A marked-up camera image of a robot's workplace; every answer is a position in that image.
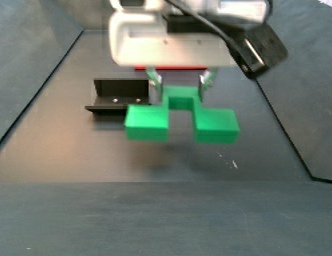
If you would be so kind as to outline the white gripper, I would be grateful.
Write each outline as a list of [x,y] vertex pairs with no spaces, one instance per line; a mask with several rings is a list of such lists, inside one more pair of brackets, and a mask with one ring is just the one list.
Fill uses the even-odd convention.
[[[170,32],[166,15],[182,18],[164,0],[108,0],[114,13],[108,19],[111,57],[120,66],[147,67],[150,85],[162,99],[163,79],[154,67],[214,67],[199,75],[198,94],[213,86],[218,68],[234,60],[222,39],[198,29]],[[184,0],[194,11],[209,11],[218,18],[237,18],[259,24],[266,19],[263,0]]]

